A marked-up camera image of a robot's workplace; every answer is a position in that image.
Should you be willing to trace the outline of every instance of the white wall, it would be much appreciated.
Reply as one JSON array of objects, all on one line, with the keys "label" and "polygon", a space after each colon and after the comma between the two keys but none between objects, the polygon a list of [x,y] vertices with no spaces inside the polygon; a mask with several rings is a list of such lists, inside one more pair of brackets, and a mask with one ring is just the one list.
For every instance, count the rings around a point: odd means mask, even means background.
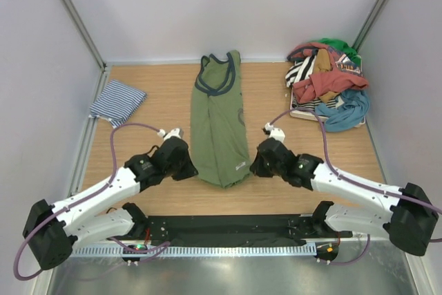
[{"label": "white wall", "polygon": [[[441,22],[441,0],[389,0],[361,49],[372,100],[369,127],[386,178],[398,186],[418,184],[438,207],[442,207]],[[442,219],[433,237],[441,236]],[[442,245],[430,244],[424,261],[432,269],[433,281],[442,285]]]},{"label": "white wall", "polygon": [[352,43],[375,0],[73,0],[105,61],[283,59],[302,41]]},{"label": "white wall", "polygon": [[[0,0],[0,285],[29,294],[12,262],[31,205],[67,194],[99,69],[59,0]],[[30,251],[22,274],[37,270]]]}]

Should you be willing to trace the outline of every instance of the striped cloth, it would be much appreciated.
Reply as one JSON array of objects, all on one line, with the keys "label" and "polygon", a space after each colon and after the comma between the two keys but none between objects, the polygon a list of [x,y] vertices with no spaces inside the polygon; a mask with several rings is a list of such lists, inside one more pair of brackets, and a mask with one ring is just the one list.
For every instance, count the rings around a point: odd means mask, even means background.
[{"label": "striped cloth", "polygon": [[[304,104],[299,104],[298,101],[296,100],[296,97],[293,96],[293,102],[291,103],[291,107],[292,108],[295,108],[295,107],[305,107],[305,108],[308,108],[309,110],[314,111],[315,108],[317,107],[317,105],[319,105],[320,103],[322,103],[322,101],[319,98],[315,98],[311,102],[304,103]],[[328,108],[336,108],[336,98],[330,99],[326,103],[325,106],[328,107]]]},{"label": "striped cloth", "polygon": [[90,106],[90,117],[105,119],[113,128],[117,128],[129,119],[146,98],[144,91],[113,79]]},{"label": "striped cloth", "polygon": [[308,79],[313,73],[313,67],[315,66],[316,56],[305,58],[304,61],[295,62],[295,64],[289,69],[285,75],[285,84],[287,88],[291,87],[293,84]]}]

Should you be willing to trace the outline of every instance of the brown cloth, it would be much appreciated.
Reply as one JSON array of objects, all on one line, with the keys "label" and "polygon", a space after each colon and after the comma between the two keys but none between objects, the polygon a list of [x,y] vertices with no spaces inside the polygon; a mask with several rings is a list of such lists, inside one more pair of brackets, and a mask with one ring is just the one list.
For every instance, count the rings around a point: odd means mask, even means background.
[{"label": "brown cloth", "polygon": [[328,93],[325,93],[324,95],[320,96],[319,99],[323,103],[328,103],[329,100],[334,99],[339,93],[334,93],[333,91],[329,91]]},{"label": "brown cloth", "polygon": [[316,55],[315,64],[313,66],[313,73],[328,72],[329,70],[332,70],[329,53],[325,49],[320,49],[318,51],[318,55]]}]

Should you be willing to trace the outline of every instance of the pile of clothes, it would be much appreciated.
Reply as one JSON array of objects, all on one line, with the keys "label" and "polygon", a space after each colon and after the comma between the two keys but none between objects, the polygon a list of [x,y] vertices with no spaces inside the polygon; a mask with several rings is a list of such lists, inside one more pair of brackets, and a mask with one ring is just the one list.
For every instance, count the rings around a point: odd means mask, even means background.
[{"label": "pile of clothes", "polygon": [[361,59],[347,43],[321,39],[297,46],[287,57],[293,66],[285,75],[292,88],[292,108],[304,107],[327,117],[325,130],[350,129],[364,120],[369,99]]}]

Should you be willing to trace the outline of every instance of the white connector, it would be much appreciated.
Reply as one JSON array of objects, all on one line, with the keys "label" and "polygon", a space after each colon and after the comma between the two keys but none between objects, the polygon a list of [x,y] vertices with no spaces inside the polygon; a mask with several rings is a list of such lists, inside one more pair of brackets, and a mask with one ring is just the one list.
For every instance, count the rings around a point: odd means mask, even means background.
[{"label": "white connector", "polygon": [[169,131],[166,135],[162,136],[163,140],[167,140],[171,137],[178,137],[178,138],[182,138],[184,134],[184,131],[181,128],[175,128],[172,129],[171,131]]},{"label": "white connector", "polygon": [[166,136],[166,131],[164,129],[160,129],[160,131],[157,133],[158,136],[160,136],[161,138],[163,138],[164,136]]},{"label": "white connector", "polygon": [[279,141],[281,143],[284,143],[285,134],[284,134],[284,132],[282,131],[281,128],[273,128],[270,131],[269,138],[274,138],[275,140],[277,140],[277,141]]},{"label": "white connector", "polygon": [[264,126],[264,129],[266,131],[271,131],[273,128],[275,128],[275,126],[273,124],[270,124],[270,122],[267,122]]}]

